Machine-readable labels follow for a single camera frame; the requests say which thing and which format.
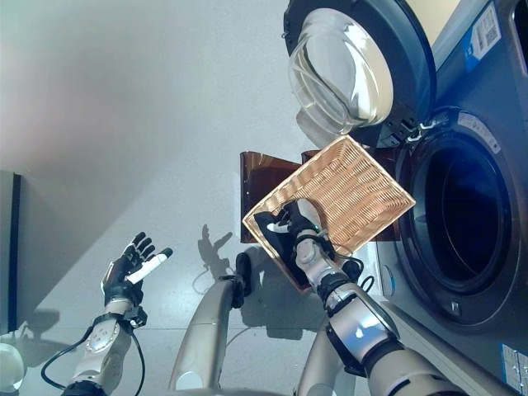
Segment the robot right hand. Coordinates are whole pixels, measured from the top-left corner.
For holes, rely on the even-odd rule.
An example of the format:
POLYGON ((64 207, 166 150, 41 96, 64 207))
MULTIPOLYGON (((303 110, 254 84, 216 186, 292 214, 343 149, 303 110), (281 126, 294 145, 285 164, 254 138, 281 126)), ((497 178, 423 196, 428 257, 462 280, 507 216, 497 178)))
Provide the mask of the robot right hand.
POLYGON ((325 239, 318 209, 306 198, 286 203, 277 219, 267 224, 264 230, 268 232, 267 240, 283 250, 293 249, 304 239, 325 239))

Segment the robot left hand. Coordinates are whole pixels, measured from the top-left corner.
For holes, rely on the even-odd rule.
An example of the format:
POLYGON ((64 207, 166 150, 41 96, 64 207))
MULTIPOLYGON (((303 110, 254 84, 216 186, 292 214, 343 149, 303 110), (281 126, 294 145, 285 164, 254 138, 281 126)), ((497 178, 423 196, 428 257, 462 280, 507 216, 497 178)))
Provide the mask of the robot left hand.
POLYGON ((143 300, 143 281, 155 269, 167 261, 173 250, 165 247, 158 253, 145 232, 138 233, 125 247, 121 255, 110 261, 101 280, 105 305, 118 299, 127 299, 133 306, 143 300))

